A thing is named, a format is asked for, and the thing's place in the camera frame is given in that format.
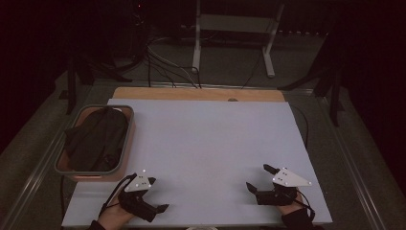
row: white table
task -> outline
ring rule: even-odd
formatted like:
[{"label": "white table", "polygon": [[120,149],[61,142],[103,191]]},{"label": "white table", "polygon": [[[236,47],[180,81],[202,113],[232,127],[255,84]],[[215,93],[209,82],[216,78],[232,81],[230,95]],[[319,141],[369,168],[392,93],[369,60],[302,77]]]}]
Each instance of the white table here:
[{"label": "white table", "polygon": [[[127,173],[146,170],[156,177],[145,200],[154,206],[170,205],[152,223],[135,218],[130,226],[281,225],[277,209],[258,206],[245,185],[272,189],[271,174],[263,164],[287,167],[311,181],[313,185],[301,191],[316,211],[314,222],[331,222],[288,103],[128,99],[109,103],[134,108],[136,131]],[[115,186],[78,183],[62,225],[90,224]]]}]

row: metal stand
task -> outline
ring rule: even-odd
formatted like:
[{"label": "metal stand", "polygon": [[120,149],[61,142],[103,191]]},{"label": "metal stand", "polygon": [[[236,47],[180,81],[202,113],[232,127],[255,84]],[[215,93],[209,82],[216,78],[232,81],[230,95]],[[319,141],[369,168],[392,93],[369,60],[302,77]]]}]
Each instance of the metal stand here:
[{"label": "metal stand", "polygon": [[274,18],[244,17],[229,15],[202,14],[200,11],[200,0],[196,5],[196,34],[193,54],[193,72],[199,71],[200,67],[200,31],[233,31],[248,33],[269,33],[268,44],[262,48],[263,60],[265,62],[268,78],[275,77],[274,66],[270,57],[270,51],[274,42],[279,22],[281,20],[284,4],[279,4],[278,11]]}]

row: table leg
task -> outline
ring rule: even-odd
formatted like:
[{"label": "table leg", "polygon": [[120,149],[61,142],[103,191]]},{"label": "table leg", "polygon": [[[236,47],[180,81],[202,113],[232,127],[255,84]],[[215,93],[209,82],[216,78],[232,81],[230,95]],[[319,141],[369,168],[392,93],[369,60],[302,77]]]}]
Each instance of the table leg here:
[{"label": "table leg", "polygon": [[272,44],[274,43],[275,36],[277,35],[278,27],[279,27],[279,22],[281,20],[282,12],[283,12],[283,7],[284,4],[280,4],[278,6],[278,11],[277,14],[274,17],[274,20],[271,22],[271,31],[269,33],[269,40],[268,44],[262,48],[262,54],[263,54],[263,61],[265,63],[265,68],[266,68],[266,73],[268,78],[274,78],[275,77],[275,71],[274,71],[274,66],[272,65],[272,60],[270,56]]},{"label": "table leg", "polygon": [[200,0],[196,2],[196,36],[194,44],[194,53],[193,53],[193,63],[192,63],[192,72],[195,74],[200,71]]}]

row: gray floor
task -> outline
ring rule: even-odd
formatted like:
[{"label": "gray floor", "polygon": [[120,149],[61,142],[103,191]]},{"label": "gray floor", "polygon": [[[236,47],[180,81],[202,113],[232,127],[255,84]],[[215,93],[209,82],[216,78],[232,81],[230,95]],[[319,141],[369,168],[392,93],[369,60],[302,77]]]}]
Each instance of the gray floor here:
[{"label": "gray floor", "polygon": [[[204,87],[240,88],[254,73],[246,87],[282,86],[307,72],[322,44],[323,40],[319,37],[277,36],[271,56],[277,75],[274,79],[266,77],[263,61],[258,61],[259,49],[205,44],[200,68],[201,83]],[[150,48],[180,66],[192,64],[192,40],[174,43],[163,39]],[[173,71],[185,76],[181,70]],[[147,85],[147,67],[143,64],[124,75],[134,82],[122,84],[99,76],[93,86],[79,85],[78,107],[105,104],[120,85]],[[191,74],[191,78],[197,82],[196,75]],[[178,87],[191,87],[181,78],[173,79]],[[155,70],[151,71],[151,80],[153,86],[168,82]],[[60,176],[53,164],[60,150],[61,131],[73,119],[73,116],[64,114],[67,102],[58,99],[60,92],[66,89],[65,81],[65,75],[57,80],[56,92],[36,111],[0,156],[0,181],[3,184],[0,217],[4,219],[6,214],[12,214],[8,217],[12,229],[57,229],[60,226]],[[334,127],[327,117],[328,98],[315,98],[309,94],[314,84],[315,81],[309,82],[297,90],[284,92],[284,96],[295,106],[292,111],[304,139],[307,130],[305,118],[308,121],[308,154],[333,218],[333,223],[325,225],[325,228],[406,229],[405,197],[352,106],[346,89],[342,88],[340,97],[343,106],[343,111],[338,114],[340,127]],[[75,183],[64,181],[66,205],[74,188]]]}]

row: black cloth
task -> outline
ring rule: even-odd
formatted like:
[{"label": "black cloth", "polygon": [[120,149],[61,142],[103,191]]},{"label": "black cloth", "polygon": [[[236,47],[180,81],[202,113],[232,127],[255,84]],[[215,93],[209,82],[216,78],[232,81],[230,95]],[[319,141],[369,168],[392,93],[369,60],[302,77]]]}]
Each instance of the black cloth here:
[{"label": "black cloth", "polygon": [[112,107],[92,112],[80,126],[65,130],[69,166],[79,172],[108,172],[119,163],[128,122]]},{"label": "black cloth", "polygon": [[[306,209],[301,209],[282,216],[282,221],[288,230],[323,230],[320,226],[313,226],[308,218]],[[87,230],[105,230],[97,221],[93,220]]]}]

